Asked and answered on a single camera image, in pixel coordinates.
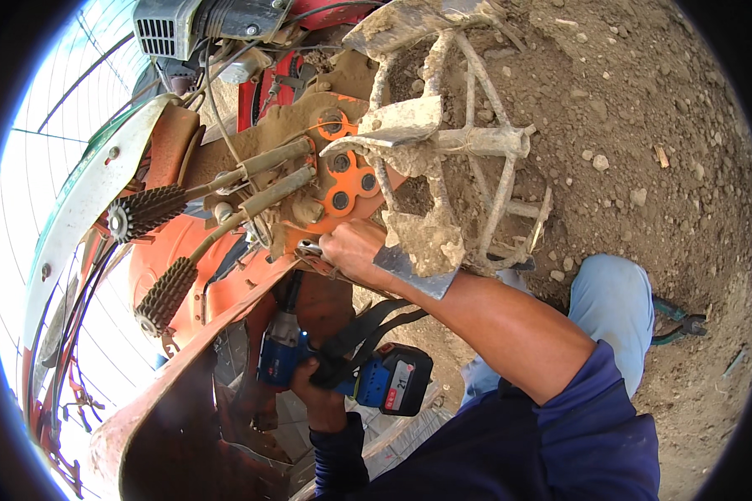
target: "blue long sleeve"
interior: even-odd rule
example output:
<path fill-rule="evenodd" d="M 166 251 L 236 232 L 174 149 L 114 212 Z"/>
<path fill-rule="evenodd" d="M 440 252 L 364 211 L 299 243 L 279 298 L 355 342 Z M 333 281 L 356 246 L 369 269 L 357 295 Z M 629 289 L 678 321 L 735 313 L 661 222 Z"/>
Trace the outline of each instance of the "blue long sleeve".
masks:
<path fill-rule="evenodd" d="M 341 496 L 358 491 L 370 482 L 362 460 L 365 431 L 361 416 L 349 412 L 346 417 L 348 425 L 338 433 L 310 430 L 310 441 L 315 446 L 315 496 Z"/>

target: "person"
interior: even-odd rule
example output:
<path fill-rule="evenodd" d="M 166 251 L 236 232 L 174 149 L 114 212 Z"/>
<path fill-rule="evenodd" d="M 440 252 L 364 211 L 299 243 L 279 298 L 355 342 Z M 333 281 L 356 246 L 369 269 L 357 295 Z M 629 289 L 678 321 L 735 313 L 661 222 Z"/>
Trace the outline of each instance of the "person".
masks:
<path fill-rule="evenodd" d="M 511 270 L 500 275 L 517 287 L 461 271 L 437 301 L 372 264 L 385 237 L 352 220 L 320 246 L 352 280 L 424 308 L 478 356 L 462 368 L 456 416 L 372 481 L 359 414 L 310 384 L 316 360 L 298 366 L 291 388 L 306 404 L 318 499 L 657 499 L 654 420 L 630 403 L 654 318 L 641 267 L 585 259 L 566 317 L 522 290 Z"/>

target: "soil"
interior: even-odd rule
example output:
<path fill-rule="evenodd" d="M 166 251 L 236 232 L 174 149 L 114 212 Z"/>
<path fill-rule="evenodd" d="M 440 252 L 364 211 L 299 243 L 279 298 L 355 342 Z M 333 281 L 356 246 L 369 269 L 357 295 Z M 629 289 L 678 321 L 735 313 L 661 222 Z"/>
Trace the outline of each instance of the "soil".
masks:
<path fill-rule="evenodd" d="M 496 30 L 473 28 L 467 35 L 512 124 L 538 130 L 528 158 L 516 162 L 512 194 L 540 204 L 546 187 L 553 190 L 533 253 L 536 270 L 523 274 L 532 293 L 567 312 L 582 259 L 609 253 L 642 266 L 656 295 L 708 314 L 706 336 L 650 349 L 633 397 L 657 424 L 660 497 L 691 498 L 734 433 L 752 384 L 752 141 L 734 93 L 666 0 L 499 4 L 523 34 L 524 53 Z M 413 83 L 430 46 L 422 41 L 402 55 L 390 78 L 394 102 L 420 96 Z M 448 55 L 444 127 L 464 125 L 463 60 L 457 50 Z M 476 125 L 497 127 L 485 101 L 478 89 Z M 598 155 L 608 168 L 594 167 Z M 495 189 L 503 159 L 479 162 Z M 443 171 L 455 224 L 473 243 L 488 215 L 467 159 L 449 155 Z M 422 177 L 408 180 L 398 196 L 409 213 L 424 215 L 432 205 Z M 505 217 L 494 241 L 513 245 L 531 222 Z M 379 298 L 355 288 L 357 308 L 369 300 Z M 672 327 L 658 317 L 655 334 Z M 431 317 L 395 329 L 389 339 L 434 358 L 433 377 L 443 385 L 446 407 L 456 410 L 459 369 L 473 357 L 471 348 Z"/>

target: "rusty metal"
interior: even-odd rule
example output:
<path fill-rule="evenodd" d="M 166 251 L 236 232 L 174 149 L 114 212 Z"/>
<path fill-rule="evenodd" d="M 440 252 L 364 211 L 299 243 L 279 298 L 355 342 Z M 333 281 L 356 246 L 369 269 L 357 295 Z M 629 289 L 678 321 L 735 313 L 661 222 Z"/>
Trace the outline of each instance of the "rusty metal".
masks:
<path fill-rule="evenodd" d="M 182 162 L 196 134 L 201 117 L 194 111 L 168 104 L 150 134 L 150 169 L 147 189 L 179 181 Z"/>

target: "black strap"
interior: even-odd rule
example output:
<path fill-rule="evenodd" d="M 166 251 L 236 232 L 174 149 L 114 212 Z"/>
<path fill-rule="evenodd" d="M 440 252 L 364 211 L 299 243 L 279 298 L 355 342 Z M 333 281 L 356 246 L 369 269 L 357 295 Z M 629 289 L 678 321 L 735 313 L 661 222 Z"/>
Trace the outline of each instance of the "black strap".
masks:
<path fill-rule="evenodd" d="M 337 387 L 371 355 L 373 349 L 385 334 L 398 326 L 429 315 L 423 309 L 417 309 L 408 314 L 398 315 L 381 325 L 387 315 L 396 309 L 409 305 L 411 303 L 406 299 L 381 301 L 340 329 L 340 332 L 323 343 L 321 349 L 315 354 L 320 366 L 315 374 L 312 374 L 310 379 L 312 384 L 327 389 Z M 346 355 L 360 343 L 362 343 L 362 346 L 357 350 L 357 353 L 350 360 L 347 359 Z"/>

